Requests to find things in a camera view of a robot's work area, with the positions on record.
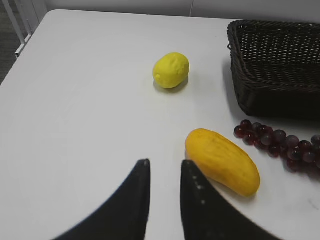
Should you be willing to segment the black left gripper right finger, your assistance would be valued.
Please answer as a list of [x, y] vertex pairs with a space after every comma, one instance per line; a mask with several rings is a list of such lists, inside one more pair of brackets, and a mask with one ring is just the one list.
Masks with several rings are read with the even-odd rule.
[[180, 212], [186, 240], [277, 239], [229, 204], [191, 160], [181, 164]]

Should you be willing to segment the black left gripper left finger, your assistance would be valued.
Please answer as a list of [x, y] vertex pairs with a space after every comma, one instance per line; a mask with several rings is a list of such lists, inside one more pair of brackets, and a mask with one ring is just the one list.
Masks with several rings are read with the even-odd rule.
[[138, 160], [130, 174], [94, 213], [58, 240], [143, 240], [151, 200], [151, 164]]

